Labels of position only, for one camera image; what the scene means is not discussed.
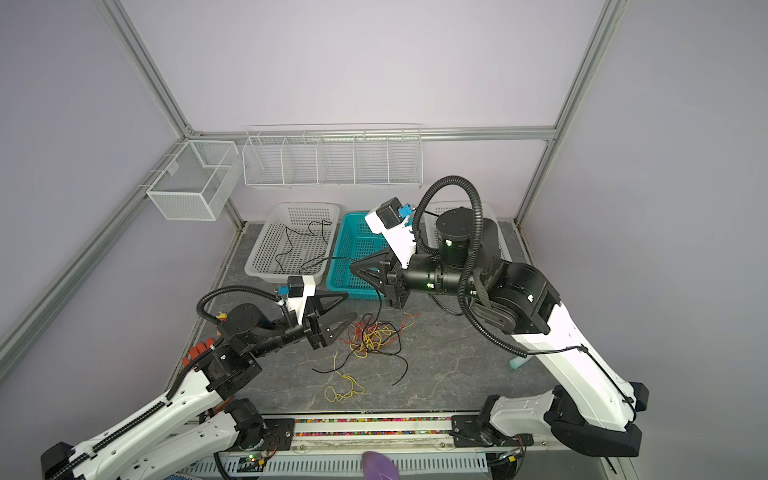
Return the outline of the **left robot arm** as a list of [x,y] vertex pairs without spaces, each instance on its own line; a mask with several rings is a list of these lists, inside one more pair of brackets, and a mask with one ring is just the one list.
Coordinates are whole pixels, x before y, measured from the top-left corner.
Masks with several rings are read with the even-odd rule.
[[275,291],[217,288],[196,305],[218,338],[192,347],[170,387],[125,420],[77,445],[59,442],[40,459],[45,479],[164,479],[191,463],[255,448],[267,426],[236,393],[262,370],[259,358],[307,340],[332,345],[356,318],[346,293],[318,292],[301,277]]

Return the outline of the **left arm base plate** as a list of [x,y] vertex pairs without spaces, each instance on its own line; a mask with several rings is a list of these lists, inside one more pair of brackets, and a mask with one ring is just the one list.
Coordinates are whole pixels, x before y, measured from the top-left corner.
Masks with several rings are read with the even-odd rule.
[[293,418],[267,418],[238,434],[234,447],[241,451],[288,451],[294,438]]

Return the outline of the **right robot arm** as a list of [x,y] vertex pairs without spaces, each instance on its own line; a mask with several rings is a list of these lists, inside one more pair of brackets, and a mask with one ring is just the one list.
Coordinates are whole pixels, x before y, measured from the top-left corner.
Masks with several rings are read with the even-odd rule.
[[519,358],[539,359],[555,378],[544,394],[488,397],[478,417],[483,445],[551,434],[585,456],[639,454],[637,416],[647,407],[648,388],[607,364],[540,270],[502,257],[498,225],[468,179],[443,177],[417,205],[392,198],[365,220],[387,246],[354,262],[356,277],[395,308],[414,293],[453,296],[486,340]]

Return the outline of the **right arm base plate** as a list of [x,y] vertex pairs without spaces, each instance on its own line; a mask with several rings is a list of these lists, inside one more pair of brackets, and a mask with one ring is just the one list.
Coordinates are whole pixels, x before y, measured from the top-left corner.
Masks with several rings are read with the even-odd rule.
[[529,447],[534,444],[531,434],[507,436],[483,423],[478,415],[452,415],[449,435],[459,448]]

